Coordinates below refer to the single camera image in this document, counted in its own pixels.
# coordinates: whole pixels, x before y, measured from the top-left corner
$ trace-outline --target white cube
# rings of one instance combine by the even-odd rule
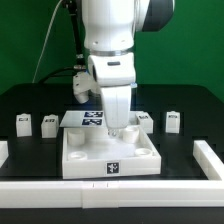
[[[56,138],[59,128],[58,116],[45,116],[41,124],[42,138]]]
[[[180,113],[171,111],[166,113],[166,133],[180,132]]]
[[[17,137],[32,136],[31,115],[21,114],[16,116]]]
[[[0,168],[8,158],[8,143],[7,141],[0,141]]]
[[[147,134],[153,133],[153,120],[146,112],[137,112],[137,123],[143,128]]]

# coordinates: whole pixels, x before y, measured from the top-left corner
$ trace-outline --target black table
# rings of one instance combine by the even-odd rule
[[[0,96],[0,139],[8,141],[9,158],[0,181],[62,180],[62,132],[41,138],[41,122],[66,110],[102,110],[99,98],[85,105],[74,99],[68,84],[23,84]],[[194,140],[206,140],[224,159],[224,104],[206,88],[193,85],[139,85],[132,110],[154,120],[149,137],[162,156],[160,175],[114,177],[108,180],[206,179],[192,156]],[[165,114],[181,113],[180,134],[165,133]],[[32,137],[16,137],[16,115],[32,117]],[[0,209],[0,223],[223,223],[224,208]]]

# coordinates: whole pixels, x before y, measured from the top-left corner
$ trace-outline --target black cable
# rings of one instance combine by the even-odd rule
[[[82,43],[79,34],[79,27],[78,27],[78,11],[77,11],[77,4],[74,0],[64,0],[63,7],[67,8],[71,17],[73,34],[75,38],[75,47],[76,47],[76,61],[78,65],[84,65],[85,60],[83,56],[82,50]]]
[[[54,78],[54,77],[67,77],[67,76],[74,76],[74,73],[72,73],[71,75],[62,75],[62,74],[58,74],[61,72],[65,72],[65,71],[73,71],[75,72],[75,74],[77,74],[78,72],[81,71],[85,71],[85,69],[75,69],[74,67],[65,67],[65,68],[59,68],[51,73],[49,73],[47,76],[45,76],[44,78],[42,78],[41,80],[39,80],[39,84],[44,84],[45,81],[47,81],[50,78]]]

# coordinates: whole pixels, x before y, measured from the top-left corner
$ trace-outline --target green backdrop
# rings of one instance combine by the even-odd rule
[[[0,93],[32,81],[57,2],[0,1]],[[162,31],[135,36],[137,82],[202,85],[224,101],[223,10],[223,0],[176,0],[174,17]],[[60,8],[37,79],[74,64],[70,18]]]

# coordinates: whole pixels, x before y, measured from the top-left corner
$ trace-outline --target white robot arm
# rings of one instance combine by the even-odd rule
[[[78,0],[89,50],[88,70],[98,83],[108,129],[128,125],[135,82],[135,31],[160,30],[172,17],[174,0]]]

